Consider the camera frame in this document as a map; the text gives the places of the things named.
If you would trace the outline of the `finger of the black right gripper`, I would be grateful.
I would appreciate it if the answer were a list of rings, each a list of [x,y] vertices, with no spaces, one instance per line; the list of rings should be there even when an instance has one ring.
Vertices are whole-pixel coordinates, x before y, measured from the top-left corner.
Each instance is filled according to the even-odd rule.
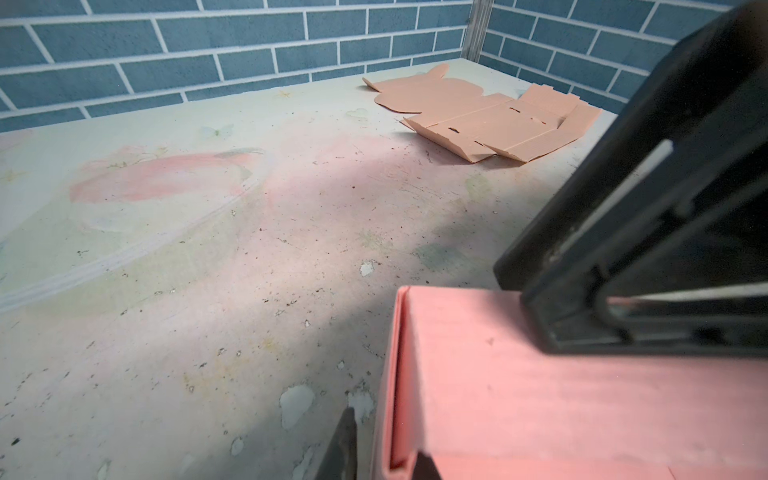
[[[680,40],[495,263],[543,352],[763,357],[767,5]]]

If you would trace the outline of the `pink cardboard box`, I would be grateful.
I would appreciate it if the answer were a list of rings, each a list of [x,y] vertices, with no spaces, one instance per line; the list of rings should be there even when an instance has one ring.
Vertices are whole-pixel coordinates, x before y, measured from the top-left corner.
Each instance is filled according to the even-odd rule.
[[[375,479],[763,479],[767,364],[555,356],[515,292],[397,293]]]

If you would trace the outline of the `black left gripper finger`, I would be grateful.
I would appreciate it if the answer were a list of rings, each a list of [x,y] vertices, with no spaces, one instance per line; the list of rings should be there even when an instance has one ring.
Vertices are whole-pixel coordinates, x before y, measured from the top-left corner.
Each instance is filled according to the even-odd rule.
[[[320,463],[315,480],[356,480],[358,468],[355,411],[347,407]]]

